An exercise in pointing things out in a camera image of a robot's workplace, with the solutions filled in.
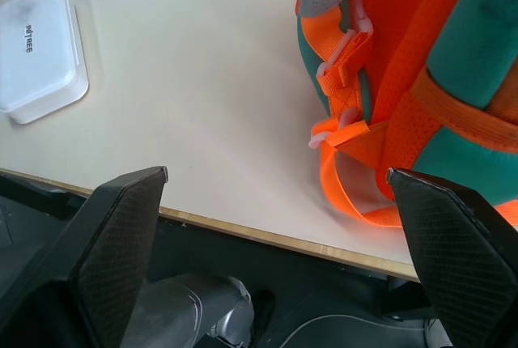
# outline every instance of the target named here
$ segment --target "table edge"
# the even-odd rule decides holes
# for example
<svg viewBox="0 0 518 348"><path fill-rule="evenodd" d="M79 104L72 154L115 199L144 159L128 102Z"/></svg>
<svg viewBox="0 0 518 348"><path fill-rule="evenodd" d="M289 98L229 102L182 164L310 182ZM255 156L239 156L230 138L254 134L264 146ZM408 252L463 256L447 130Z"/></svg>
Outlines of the table edge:
<svg viewBox="0 0 518 348"><path fill-rule="evenodd" d="M92 190L82 188L80 186L69 185L60 181L49 180L39 176L16 172L5 168L0 168L0 173L17 176L25 180L40 182L46 185L56 186L59 189L81 194L85 197L92 193ZM342 248L331 247L324 244L313 243L307 240L296 239L290 236L279 235L273 232L246 227L239 224L228 223L217 219L210 219L198 214L191 214L173 208L161 206L159 212L160 215L166 219L189 223L198 227L204 227L214 231L226 233L228 235L257 241L259 243L273 245L275 247L296 251L298 253L303 253L314 257L321 257L327 260L352 265L354 267L369 269L378 273L388 274L394 277L418 282L415 268L410 264L402 263L400 261L391 261L382 257L374 257Z"/></svg>

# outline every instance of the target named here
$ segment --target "container lid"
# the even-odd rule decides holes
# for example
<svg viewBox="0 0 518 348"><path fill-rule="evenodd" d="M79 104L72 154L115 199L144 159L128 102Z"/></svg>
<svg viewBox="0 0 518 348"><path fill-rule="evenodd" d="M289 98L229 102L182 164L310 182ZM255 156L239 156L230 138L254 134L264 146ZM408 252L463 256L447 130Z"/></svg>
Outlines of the container lid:
<svg viewBox="0 0 518 348"><path fill-rule="evenodd" d="M63 88L78 63L67 0L12 0L0 6L0 111Z"/></svg>

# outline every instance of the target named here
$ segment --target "white table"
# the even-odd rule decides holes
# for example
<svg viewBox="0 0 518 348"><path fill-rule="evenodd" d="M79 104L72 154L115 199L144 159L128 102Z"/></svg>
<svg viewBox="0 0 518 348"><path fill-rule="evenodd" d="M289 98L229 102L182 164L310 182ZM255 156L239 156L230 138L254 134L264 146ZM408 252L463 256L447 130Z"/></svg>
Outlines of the white table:
<svg viewBox="0 0 518 348"><path fill-rule="evenodd" d="M295 0L75 3L89 92L29 125L0 117L4 172L88 193L166 165L168 217L415 278L402 230L339 217L321 195L308 134L325 113Z"/></svg>

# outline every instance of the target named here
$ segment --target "white plastic container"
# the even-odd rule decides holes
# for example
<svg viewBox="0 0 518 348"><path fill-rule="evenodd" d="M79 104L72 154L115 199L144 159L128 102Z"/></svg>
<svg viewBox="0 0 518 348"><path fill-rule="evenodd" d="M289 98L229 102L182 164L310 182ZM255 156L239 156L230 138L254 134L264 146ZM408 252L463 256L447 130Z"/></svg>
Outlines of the white plastic container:
<svg viewBox="0 0 518 348"><path fill-rule="evenodd" d="M0 6L0 112L29 123L87 92L75 9L69 0Z"/></svg>

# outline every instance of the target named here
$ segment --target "floor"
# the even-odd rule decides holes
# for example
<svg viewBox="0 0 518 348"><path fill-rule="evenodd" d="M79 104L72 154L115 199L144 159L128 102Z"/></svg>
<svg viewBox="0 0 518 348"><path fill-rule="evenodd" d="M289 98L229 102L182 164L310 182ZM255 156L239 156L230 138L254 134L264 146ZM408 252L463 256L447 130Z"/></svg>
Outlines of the floor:
<svg viewBox="0 0 518 348"><path fill-rule="evenodd" d="M417 330L328 318L301 329L284 348L426 347L421 321L401 323L376 316L387 285L383 275L160 219L148 280L194 272L231 275L252 293L260 289L275 293L274 316L258 348L279 348L299 325L328 314L346 314ZM223 343L209 337L197 346L223 347Z"/></svg>

